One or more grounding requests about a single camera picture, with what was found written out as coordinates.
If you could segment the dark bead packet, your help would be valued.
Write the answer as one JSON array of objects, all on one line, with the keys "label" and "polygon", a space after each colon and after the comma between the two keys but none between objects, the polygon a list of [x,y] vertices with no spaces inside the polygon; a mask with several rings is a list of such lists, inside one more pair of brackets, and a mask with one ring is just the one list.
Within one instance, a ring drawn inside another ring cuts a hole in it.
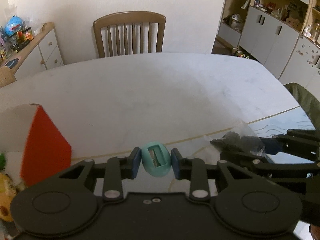
[{"label": "dark bead packet", "polygon": [[241,119],[220,139],[212,139],[210,143],[221,152],[223,150],[239,151],[249,155],[264,157],[265,145],[253,130]]}]

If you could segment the brown wooden chair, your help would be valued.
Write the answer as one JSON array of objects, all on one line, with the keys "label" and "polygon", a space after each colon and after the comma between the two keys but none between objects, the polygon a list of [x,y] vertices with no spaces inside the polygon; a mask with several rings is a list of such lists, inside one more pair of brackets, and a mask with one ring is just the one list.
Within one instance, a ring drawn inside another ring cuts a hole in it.
[{"label": "brown wooden chair", "polygon": [[116,12],[95,20],[99,57],[162,52],[166,21],[164,15],[151,11]]}]

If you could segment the teal pencil sharpener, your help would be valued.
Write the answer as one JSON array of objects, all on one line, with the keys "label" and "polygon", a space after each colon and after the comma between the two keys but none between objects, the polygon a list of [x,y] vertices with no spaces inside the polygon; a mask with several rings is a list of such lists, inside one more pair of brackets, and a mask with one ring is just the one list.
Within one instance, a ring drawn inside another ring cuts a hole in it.
[{"label": "teal pencil sharpener", "polygon": [[160,142],[153,141],[141,148],[143,167],[153,177],[164,177],[171,169],[171,156]]}]

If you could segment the red cardboard box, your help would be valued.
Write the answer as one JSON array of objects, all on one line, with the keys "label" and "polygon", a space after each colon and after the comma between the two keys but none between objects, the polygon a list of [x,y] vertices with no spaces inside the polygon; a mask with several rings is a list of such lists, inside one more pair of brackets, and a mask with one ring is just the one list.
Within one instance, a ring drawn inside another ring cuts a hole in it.
[{"label": "red cardboard box", "polygon": [[38,104],[1,111],[1,153],[14,185],[31,186],[71,166],[71,145]]}]

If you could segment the white wall cabinet unit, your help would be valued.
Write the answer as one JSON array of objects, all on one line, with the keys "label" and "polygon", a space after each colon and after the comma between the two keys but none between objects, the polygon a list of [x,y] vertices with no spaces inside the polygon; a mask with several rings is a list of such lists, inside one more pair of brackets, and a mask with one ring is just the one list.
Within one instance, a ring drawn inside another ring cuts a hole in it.
[{"label": "white wall cabinet unit", "polygon": [[319,73],[312,28],[317,0],[225,0],[217,40],[260,62],[281,83],[307,87]]}]

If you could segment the white low sideboard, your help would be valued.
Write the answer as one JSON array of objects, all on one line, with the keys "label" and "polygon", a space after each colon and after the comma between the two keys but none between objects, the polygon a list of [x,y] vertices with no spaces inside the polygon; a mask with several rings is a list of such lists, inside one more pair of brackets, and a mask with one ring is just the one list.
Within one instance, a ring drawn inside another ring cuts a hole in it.
[{"label": "white low sideboard", "polygon": [[1,64],[1,87],[63,65],[54,23],[45,23],[25,48]]}]

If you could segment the beige pig figurine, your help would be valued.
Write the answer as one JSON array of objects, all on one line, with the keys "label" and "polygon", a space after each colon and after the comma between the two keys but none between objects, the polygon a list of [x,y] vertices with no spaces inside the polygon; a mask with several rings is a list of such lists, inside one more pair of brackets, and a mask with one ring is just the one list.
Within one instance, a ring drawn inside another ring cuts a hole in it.
[{"label": "beige pig figurine", "polygon": [[17,194],[16,187],[12,184],[11,179],[1,173],[1,191],[0,191],[0,208],[1,208],[1,220],[6,222],[12,222],[13,218],[10,212],[10,205],[13,198]]}]

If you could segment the green cushioned chair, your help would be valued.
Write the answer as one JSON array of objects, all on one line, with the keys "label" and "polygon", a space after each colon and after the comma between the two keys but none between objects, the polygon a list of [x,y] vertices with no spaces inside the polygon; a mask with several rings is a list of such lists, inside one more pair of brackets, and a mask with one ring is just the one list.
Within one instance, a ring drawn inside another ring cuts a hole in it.
[{"label": "green cushioned chair", "polygon": [[312,122],[313,126],[316,129],[319,129],[320,104],[318,99],[313,96],[306,88],[297,83],[288,83],[285,84],[284,87],[300,104],[300,106]]}]

